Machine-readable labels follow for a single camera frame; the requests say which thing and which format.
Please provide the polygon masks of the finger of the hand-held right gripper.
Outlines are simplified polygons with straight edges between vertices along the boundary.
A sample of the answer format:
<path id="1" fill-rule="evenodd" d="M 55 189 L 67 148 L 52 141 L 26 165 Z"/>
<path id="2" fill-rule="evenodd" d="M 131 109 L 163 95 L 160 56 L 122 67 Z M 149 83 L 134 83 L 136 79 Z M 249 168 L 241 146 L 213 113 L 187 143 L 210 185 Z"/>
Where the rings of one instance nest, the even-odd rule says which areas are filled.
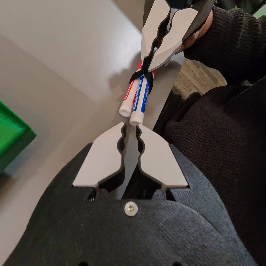
<path id="1" fill-rule="evenodd" d="M 192 24 L 197 10 L 186 8 L 175 12 L 171 20 L 171 28 L 163 37 L 160 47 L 155 51 L 148 71 L 153 71 L 164 65 L 180 49 L 182 38 Z"/>
<path id="2" fill-rule="evenodd" d="M 149 56 L 155 46 L 160 35 L 159 29 L 170 15 L 170 6 L 165 0 L 155 0 L 147 20 L 142 28 L 141 36 L 141 58 Z"/>

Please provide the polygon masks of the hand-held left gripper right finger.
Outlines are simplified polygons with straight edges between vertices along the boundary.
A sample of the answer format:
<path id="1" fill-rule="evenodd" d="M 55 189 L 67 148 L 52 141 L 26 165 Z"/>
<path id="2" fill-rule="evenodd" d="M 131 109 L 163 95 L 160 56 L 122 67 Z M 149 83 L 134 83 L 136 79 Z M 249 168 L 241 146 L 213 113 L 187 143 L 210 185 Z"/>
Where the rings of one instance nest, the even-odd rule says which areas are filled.
<path id="1" fill-rule="evenodd" d="M 163 190 L 186 188 L 188 182 L 169 143 L 141 124 L 136 127 L 136 135 L 141 174 Z"/>

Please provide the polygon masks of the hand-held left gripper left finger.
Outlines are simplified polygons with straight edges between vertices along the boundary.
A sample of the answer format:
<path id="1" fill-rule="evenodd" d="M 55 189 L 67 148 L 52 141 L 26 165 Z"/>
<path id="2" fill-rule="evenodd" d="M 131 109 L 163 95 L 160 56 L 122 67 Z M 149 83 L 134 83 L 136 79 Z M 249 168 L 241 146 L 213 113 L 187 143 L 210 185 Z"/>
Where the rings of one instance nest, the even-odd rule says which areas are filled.
<path id="1" fill-rule="evenodd" d="M 95 139 L 79 169 L 74 187 L 115 190 L 125 180 L 123 150 L 127 125 L 115 125 Z"/>

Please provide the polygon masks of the blue dry-erase marker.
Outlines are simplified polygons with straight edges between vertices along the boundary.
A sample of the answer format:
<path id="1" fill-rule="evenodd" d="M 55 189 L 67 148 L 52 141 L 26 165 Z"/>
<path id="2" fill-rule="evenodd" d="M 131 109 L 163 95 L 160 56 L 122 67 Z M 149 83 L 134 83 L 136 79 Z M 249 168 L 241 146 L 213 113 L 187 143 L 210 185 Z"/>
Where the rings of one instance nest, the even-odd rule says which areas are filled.
<path id="1" fill-rule="evenodd" d="M 150 89 L 150 82 L 147 80 L 147 78 L 144 75 L 142 75 L 136 92 L 135 102 L 133 105 L 131 118 L 129 122 L 130 125 L 132 126 L 143 124 L 149 89 Z"/>

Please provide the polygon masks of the green plastic bin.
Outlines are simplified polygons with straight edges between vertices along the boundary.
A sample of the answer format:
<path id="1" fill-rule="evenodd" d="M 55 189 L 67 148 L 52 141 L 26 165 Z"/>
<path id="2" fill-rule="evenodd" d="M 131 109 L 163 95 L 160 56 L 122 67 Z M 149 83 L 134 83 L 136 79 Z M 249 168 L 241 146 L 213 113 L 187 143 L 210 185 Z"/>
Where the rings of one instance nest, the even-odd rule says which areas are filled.
<path id="1" fill-rule="evenodd" d="M 36 133 L 19 116 L 0 102 L 0 172 L 36 138 Z"/>

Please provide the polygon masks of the person's right hand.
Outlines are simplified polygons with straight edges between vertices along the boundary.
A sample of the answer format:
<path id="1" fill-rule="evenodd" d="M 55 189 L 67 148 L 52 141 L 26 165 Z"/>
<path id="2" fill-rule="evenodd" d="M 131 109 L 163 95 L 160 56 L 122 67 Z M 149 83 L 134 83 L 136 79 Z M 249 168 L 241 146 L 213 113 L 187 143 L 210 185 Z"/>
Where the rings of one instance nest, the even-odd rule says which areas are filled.
<path id="1" fill-rule="evenodd" d="M 181 45 L 181 48 L 176 52 L 176 54 L 182 52 L 183 50 L 191 47 L 198 39 L 202 38 L 205 33 L 209 30 L 211 24 L 213 21 L 213 11 L 211 10 L 210 14 L 208 15 L 208 18 L 206 19 L 204 25 L 198 30 L 196 33 L 191 35 L 189 38 L 187 38 L 183 44 Z"/>

